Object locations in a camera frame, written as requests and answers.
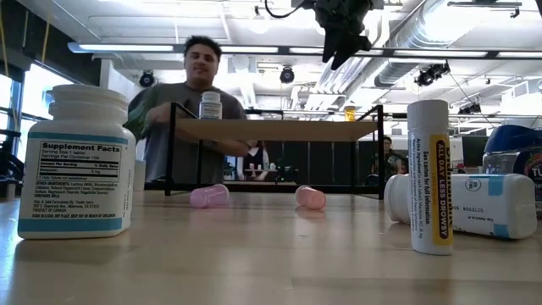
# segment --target medicine bottle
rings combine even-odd
[[[517,173],[534,182],[536,211],[542,219],[542,130],[520,125],[499,126],[491,133],[484,152],[486,174]]]
[[[128,103],[94,86],[53,88],[53,120],[28,133],[19,236],[115,236],[130,227],[136,139]]]
[[[414,102],[408,105],[406,116],[412,248],[448,255],[453,248],[448,103]]]
[[[200,119],[222,119],[222,103],[220,94],[205,91],[200,102]]]
[[[386,183],[384,205],[391,220],[410,224],[408,175]],[[452,175],[453,229],[504,239],[531,236],[537,227],[534,183],[524,175]]]

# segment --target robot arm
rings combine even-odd
[[[274,18],[286,18],[299,8],[313,9],[316,21],[325,29],[322,61],[327,63],[335,56],[331,69],[336,70],[358,51],[371,49],[369,39],[361,36],[365,30],[363,19],[369,10],[384,9],[384,1],[303,0],[292,12],[282,16],[275,15],[269,10],[268,0],[265,0],[265,8]]]

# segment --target black cable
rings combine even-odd
[[[459,90],[461,90],[461,92],[463,92],[463,94],[465,95],[465,97],[467,98],[467,100],[468,100],[470,103],[474,104],[474,102],[471,100],[471,98],[468,96],[468,94],[463,90],[463,88],[461,88],[461,85],[459,85],[459,83],[457,82],[457,80],[456,80],[456,78],[454,77],[454,75],[452,75],[451,72],[448,72],[448,74],[449,74],[450,77],[454,80],[454,82],[456,83],[456,85],[457,85],[457,87],[459,88]],[[491,122],[489,121],[489,119],[488,119],[484,114],[482,114],[482,116],[484,117],[484,119],[485,119],[486,121],[488,121],[488,123],[491,125],[491,128],[495,128],[495,127],[493,126],[493,123],[491,123]]]
[[[263,4],[265,5],[265,10],[268,12],[269,16],[273,18],[277,18],[277,19],[282,19],[282,18],[289,17],[291,14],[295,13],[299,8],[302,8],[303,5],[309,3],[309,1],[310,0],[303,0],[303,2],[297,5],[296,8],[294,8],[291,12],[289,12],[288,14],[283,14],[283,15],[273,14],[271,10],[269,9],[268,0],[263,0]]]

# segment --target person in background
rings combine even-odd
[[[256,180],[264,181],[268,175],[269,167],[269,155],[265,149],[265,143],[263,141],[250,141],[251,149],[248,154],[237,160],[237,176],[239,180]]]
[[[213,91],[220,94],[224,119],[245,119],[239,101],[213,86],[214,76],[222,50],[217,42],[206,36],[191,36],[185,43],[186,81],[177,84],[158,84],[140,92],[130,103],[129,112],[140,104],[148,105],[141,137],[147,143],[147,181],[166,175],[166,149],[168,148],[169,113],[171,103],[179,103],[199,115],[202,94]],[[188,118],[178,109],[177,118]],[[173,179],[175,183],[195,183],[198,140],[178,129],[175,131]],[[250,146],[233,140],[204,141],[202,153],[202,183],[222,183],[224,180],[224,155],[244,157]]]
[[[405,167],[402,165],[402,157],[391,148],[392,141],[388,136],[384,137],[384,161],[385,161],[385,179],[388,180],[392,175],[403,174]],[[376,153],[373,162],[373,174],[379,173],[379,155]]]

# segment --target supplement facts label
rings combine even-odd
[[[19,230],[121,228],[131,210],[128,147],[120,137],[31,132]]]
[[[42,141],[37,180],[119,182],[122,147]]]

